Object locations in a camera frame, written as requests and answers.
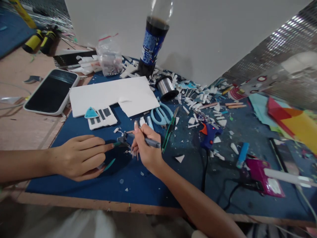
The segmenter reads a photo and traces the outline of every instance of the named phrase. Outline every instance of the hand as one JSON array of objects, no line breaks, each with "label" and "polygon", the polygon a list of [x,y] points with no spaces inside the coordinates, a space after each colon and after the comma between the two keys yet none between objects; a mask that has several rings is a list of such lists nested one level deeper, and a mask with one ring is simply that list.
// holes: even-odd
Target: hand
[{"label": "hand", "polygon": [[60,174],[75,181],[98,177],[104,170],[99,165],[106,159],[105,152],[113,148],[102,138],[94,135],[78,136],[65,144],[51,149],[50,166],[54,174]]},{"label": "hand", "polygon": [[161,136],[153,131],[151,127],[149,127],[147,124],[143,124],[141,128],[139,128],[137,121],[134,122],[133,134],[135,136],[131,148],[133,154],[140,153],[143,165],[156,176],[157,171],[159,171],[159,169],[165,162],[162,158],[161,149],[147,145],[144,140],[144,135],[147,138],[153,139],[157,142],[161,142]]}]

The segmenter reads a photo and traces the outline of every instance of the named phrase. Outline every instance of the bottle label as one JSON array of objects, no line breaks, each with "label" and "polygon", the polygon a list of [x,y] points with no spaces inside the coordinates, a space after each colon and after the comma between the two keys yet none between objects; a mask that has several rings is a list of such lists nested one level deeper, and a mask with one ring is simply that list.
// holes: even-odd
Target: bottle label
[{"label": "bottle label", "polygon": [[165,36],[153,36],[150,32],[145,30],[144,42],[142,47],[141,60],[153,65],[156,63],[158,52],[162,47]]}]

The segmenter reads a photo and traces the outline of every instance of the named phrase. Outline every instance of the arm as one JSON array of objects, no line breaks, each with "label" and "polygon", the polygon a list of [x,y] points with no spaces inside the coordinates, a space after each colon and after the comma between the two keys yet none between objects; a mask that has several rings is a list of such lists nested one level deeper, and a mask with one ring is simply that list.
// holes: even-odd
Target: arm
[{"label": "arm", "polygon": [[92,179],[113,144],[93,135],[70,139],[45,150],[0,151],[0,183],[60,174],[75,181]]},{"label": "arm", "polygon": [[132,150],[140,153],[144,166],[162,180],[200,231],[208,237],[245,237],[224,210],[164,162],[160,149],[145,143],[144,134],[161,141],[159,134],[146,124],[139,129],[137,123],[134,134]]}]

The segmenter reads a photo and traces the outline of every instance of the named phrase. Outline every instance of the red paper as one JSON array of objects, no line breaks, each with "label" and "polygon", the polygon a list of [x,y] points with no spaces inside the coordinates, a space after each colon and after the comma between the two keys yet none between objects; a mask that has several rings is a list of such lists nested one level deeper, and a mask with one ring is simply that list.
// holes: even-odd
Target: red paper
[{"label": "red paper", "polygon": [[271,97],[269,97],[267,102],[267,113],[287,134],[294,138],[295,134],[281,122],[281,120],[291,118],[292,116]]}]

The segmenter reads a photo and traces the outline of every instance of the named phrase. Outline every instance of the white phone case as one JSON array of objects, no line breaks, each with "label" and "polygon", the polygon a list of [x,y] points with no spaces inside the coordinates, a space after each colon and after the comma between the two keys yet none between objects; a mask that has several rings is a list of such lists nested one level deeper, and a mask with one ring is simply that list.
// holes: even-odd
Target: white phone case
[{"label": "white phone case", "polygon": [[[36,93],[36,91],[41,87],[42,83],[47,79],[47,77],[51,74],[51,72],[52,72],[53,70],[60,70],[60,71],[67,72],[67,73],[69,73],[69,74],[75,74],[75,73],[72,73],[72,72],[69,72],[69,71],[66,71],[66,70],[62,70],[62,69],[52,69],[52,70],[48,73],[48,75],[42,80],[42,82],[41,82],[40,85],[36,88],[36,90],[32,93],[32,95],[30,96],[29,99],[31,99],[31,98],[33,97],[33,95],[34,95],[34,94]],[[77,74],[75,74],[75,75],[77,76],[77,78],[76,78],[76,80],[74,81],[73,85],[72,85],[70,88],[76,87],[77,84],[78,84],[78,82],[79,82],[79,79],[80,79],[79,75],[77,75]],[[60,114],[63,112],[63,110],[64,110],[66,104],[68,103],[68,100],[69,100],[69,92],[68,92],[67,96],[65,97],[63,103],[62,103],[61,106],[59,107],[59,109],[58,109],[56,112],[52,112],[52,113],[26,109],[26,108],[25,108],[25,105],[27,104],[27,102],[23,105],[23,109],[26,110],[26,111],[35,112],[35,113],[38,113],[38,114],[50,115],[50,116],[57,116],[57,115],[60,115]]]}]

